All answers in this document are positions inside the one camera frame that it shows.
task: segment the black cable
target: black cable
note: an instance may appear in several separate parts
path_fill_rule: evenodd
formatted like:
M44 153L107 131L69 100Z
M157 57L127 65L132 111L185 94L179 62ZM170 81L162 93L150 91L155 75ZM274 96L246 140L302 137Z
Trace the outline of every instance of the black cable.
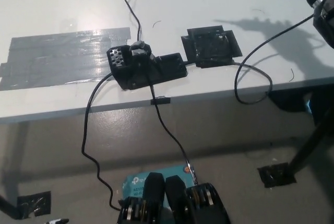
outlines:
M220 61L220 60L197 60L197 61L185 61L184 64L187 66L187 65L190 65L190 64L202 63L202 62L221 63L222 61ZM241 63L233 62L231 65L240 66ZM262 76L266 77L269 81L269 89L268 89L267 93L272 91L272 79L267 73L265 73L264 71L262 71L261 69L255 67L255 66L251 66L251 65L248 65L248 64L244 64L244 66L246 66L249 69L252 69L252 70L258 72L259 74L261 74Z
M165 131L168 133L169 136L172 137L172 139L176 142L176 144L178 145L178 147L180 148L182 154L183 154L183 157L184 159L186 160L186 163L190 169L190 173L192 174L192 177L193 177L193 180L194 180L194 184L197 185L197 179L196 179L196 175L195 175L195 170L193 169L193 167L190 165L190 161L188 159L188 155L186 153L186 151L184 150L183 146L181 145L181 143L178 141L178 139L169 131L169 129L166 127L165 123L163 122L162 118L161 118L161 114L160 114L160 110L159 110L159 107L158 107L158 103L157 103L157 98L156 98L156 94L154 92L154 87L153 87L153 84L149 78L149 76L147 74L146 75L146 79L147 79L147 82L150 86L150 89L151 89L151 94L152 94L152 99L153 99L153 104L156 108L156 111L157 111L157 115L158 115L158 118L159 118L159 121L162 125L162 127L165 129Z
M135 17L135 19L136 19L136 21L137 21L137 23L138 23L137 41L139 41L139 39L140 39L140 30L141 30L141 25L140 25L139 19L138 19L137 16L135 15L135 12L132 10L132 8L131 8L129 2L128 2L127 0L124 0L124 1L125 1L125 3L126 3L127 7L129 8L131 14Z
M271 82L269 90L266 92L266 94L265 94L261 99L259 99L259 100L257 100L257 101L254 101L254 102L247 102L247 101L243 101L243 100L239 97L238 90L237 90L237 86L238 86L238 78L239 78L239 74L240 74L240 71L241 71L242 67L243 67L243 66L246 66L246 65L245 65L246 61L247 61L247 60L248 60L248 59L249 59L249 58L250 58L250 57L257 51L257 50L259 50L259 49L260 49L262 46L264 46L265 44L267 44L267 43L269 43L270 41L276 39L277 37L279 37L279 36L285 34L286 32L291 31L292 29L294 29L294 28L300 26L301 24L307 22L308 20L310 20L310 19L312 19L312 18L313 18L313 15L308 16L306 19L303 19L301 22L299 22L299 23L297 23L297 24L295 24L295 25L293 25L293 26L291 26L291 27L285 29L284 31L282 31L282 32L280 32L280 33L278 33L278 34L276 34L275 36L273 36L273 37L271 37L270 39L266 40L266 41L263 42L261 45L259 45L257 48L255 48L254 50L252 50L251 53L249 53L248 56L245 57L245 59L240 63L239 68L238 68L238 70L236 71L236 75L235 75L235 79L234 79L234 95L235 95L235 97L236 97L236 99L237 99L238 102L240 102L241 104L244 104L244 105L253 105L253 104L259 103L259 102L263 101L264 99L266 99L266 98L268 97L268 95L269 95L269 92L271 92L271 90L272 90L272 82Z
M124 0L127 7L129 8L131 14L135 17L137 23L138 23L138 32L137 32L137 41L139 41L139 35L140 35L140 22L139 22L139 19L137 18L135 12L132 10L129 2L127 0ZM188 156L184 150L184 148L182 147L181 143L175 138L175 136L169 131L169 129L166 127L165 123L163 122L162 118L161 118L161 115L160 115L160 111L159 111L159 107L158 107L158 104L157 104L157 100L156 100L156 95L155 95L155 92L154 92L154 87L153 87L153 84L149 78L149 76L147 74L145 74L146 76L146 79L147 79L147 82L150 86L150 89L151 89L151 93L152 93L152 99L153 99L153 103L154 103L154 106L156 108L156 111L157 111L157 115L158 115L158 118L159 118L159 121L161 123L161 125L163 126L163 128L165 129L165 131L172 137L172 139L177 143L177 145L179 146L179 148L181 149L181 152L183 154L183 157L185 158L186 162L187 162L187 165L190 169L190 173L192 174L192 177L193 177L193 180L194 180L194 183L197 184L197 180L196 180L196 176L195 176L195 171L193 169L193 167L190 165L190 162L189 162L189 159L188 159Z
M100 177L100 164L97 160L95 160L93 157L91 157L89 154L87 154L85 152L85 145L86 145L86 140L87 140L87 125L88 125L88 115L89 115L89 110L90 107L92 105L94 96L96 94L96 92L99 90L100 86L110 77L112 76L112 74L108 74L107 76L105 76L103 79L101 79L101 81L96 85L96 87L94 88L88 103L87 103L87 107L86 107L86 111L85 111L85 123L84 123L84 128L83 128L83 139L82 139L82 146L81 146L81 153L88 159L90 159L91 161L93 161L97 167L97 178L99 181L101 181L109 190L110 190L110 199L109 199L109 206L117 211L121 211L118 207L115 207L112 205L112 199L113 199L113 189L111 188L111 186L106 183L101 177Z

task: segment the black metal leg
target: black metal leg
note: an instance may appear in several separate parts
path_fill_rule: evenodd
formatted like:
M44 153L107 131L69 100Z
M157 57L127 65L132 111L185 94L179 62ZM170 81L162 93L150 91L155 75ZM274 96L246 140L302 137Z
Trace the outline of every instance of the black metal leg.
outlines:
M302 167L307 157L314 151L321 140L328 134L334 127L334 107L330 108L325 114L323 120L318 124L316 129L313 131L311 137L298 151L295 157L288 165L288 170L295 174Z
M323 120L313 131L311 137L298 151L290 163L275 164L258 168L261 180L265 187L284 186L295 183L294 175L303 166L305 160L310 156L322 139L332 131L334 127L334 106L324 115Z
M10 216L12 219L22 219L22 214L20 211L2 196L0 196L0 210L6 215Z

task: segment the black plastic bracket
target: black plastic bracket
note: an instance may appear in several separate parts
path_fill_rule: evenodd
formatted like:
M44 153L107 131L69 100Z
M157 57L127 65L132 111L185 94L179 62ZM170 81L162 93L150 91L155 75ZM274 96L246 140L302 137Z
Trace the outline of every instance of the black plastic bracket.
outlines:
M163 105L163 104L170 104L171 98L162 96L162 97L156 97L156 103L157 105Z
M224 31L222 26L188 29L188 36L182 36L188 61L197 67L208 68L231 65L232 58L242 56L233 31ZM198 60L217 60L199 62Z

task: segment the wire on table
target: wire on table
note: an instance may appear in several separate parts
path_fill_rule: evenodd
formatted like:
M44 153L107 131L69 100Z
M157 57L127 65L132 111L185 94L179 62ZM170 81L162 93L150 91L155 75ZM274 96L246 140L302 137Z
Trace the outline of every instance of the wire on table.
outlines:
M153 104L154 104L154 106L156 108L159 121L160 121L162 127L168 133L168 135L171 136L172 139L179 146L179 148L180 148L180 150L181 150L181 152L183 154L183 157L186 160L187 166L189 167L190 173L191 173L191 175L193 177L194 184L197 185L197 178L196 178L195 170L194 170L193 166L190 165L190 161L188 159L188 155L187 155L186 151L184 150L183 146L181 145L181 143L178 141L178 139L169 131L169 129L166 127L165 123L163 122L163 120L161 118L160 110L159 110L159 107L158 107L158 103L157 103L157 99L156 99L156 94L154 92L154 86L153 86L153 84L152 84L149 76L147 74L145 74L145 75L146 75L147 82L148 82L148 84L150 86L150 90L151 90L151 94L152 94L152 99L153 99Z
M87 106L86 106L86 111L85 111L85 123L84 123L84 128L83 128L83 139L82 139L82 145L81 145L81 153L88 159L90 159L91 161L93 161L97 167L97 178L100 182L102 182L110 191L110 198L109 198L109 206L117 211L120 211L120 209L118 207L115 207L112 205L112 199L113 199L113 189L111 188L111 186L106 183L101 177L100 177L100 171L101 171L101 168L100 168L100 164L99 162L91 157L89 154L87 154L85 152L85 147L86 147L86 141L87 141L87 127L88 127L88 115L89 115L89 110L90 110L90 107L92 106L92 102L94 100L94 97L95 97L95 94L97 93L97 91L99 90L100 86L107 80L109 79L110 77L112 76L112 74L108 74L106 75L103 79L101 79L101 81L96 85L96 87L94 88L89 100L88 100L88 103L87 103Z
M241 104L244 104L244 105L253 105L253 104L257 104L261 101L263 101L264 99L266 99L269 95L269 92L271 90L269 90L268 92L266 92L266 94L259 100L256 100L256 101L253 101L253 102L247 102L247 101L243 101L240 97L239 97L239 94L238 94L238 90L237 90L237 86L238 86L238 78L239 78L239 74L241 72L241 69L243 66L246 66L245 63L246 61L257 51L259 50L260 48L262 48L265 44L269 43L270 41L278 38L279 36L291 31L292 29L300 26L301 24L307 22L308 20L312 19L313 18L313 15L310 15L308 16L306 19L303 19L301 22L285 29L284 31L281 31L280 33L277 33L275 36L271 37L270 39L266 40L265 42L263 42L262 44L260 44L258 47L256 47L254 50L252 50L247 57L245 57L245 59L240 63L239 65L239 68L238 70L236 71L236 75L235 75L235 79L234 79L234 95L237 99L238 102L240 102Z
M127 0L124 0L124 1L126 3L127 7L129 8L131 14L135 17L135 19L136 19L136 21L138 23L137 41L139 41L140 40L140 30L141 30L141 25L140 25L139 19L137 18L135 12L132 10L129 2Z

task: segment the small black component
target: small black component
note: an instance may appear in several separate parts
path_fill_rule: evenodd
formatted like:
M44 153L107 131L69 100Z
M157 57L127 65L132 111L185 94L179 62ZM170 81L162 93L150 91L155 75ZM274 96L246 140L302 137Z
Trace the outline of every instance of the small black component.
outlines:
M181 39L188 61L219 61L196 62L197 67L231 65L232 58L242 56L233 31L224 31L222 26L188 29L188 36L183 36Z
M124 90L134 90L187 76L179 53L155 57L143 41L132 46L122 45L107 51L111 72Z
M231 223L216 189L211 184L185 189L183 181L177 177L166 179L166 195L176 224Z
M257 170L265 187L284 186L297 182L294 174L289 171L288 163L266 166Z

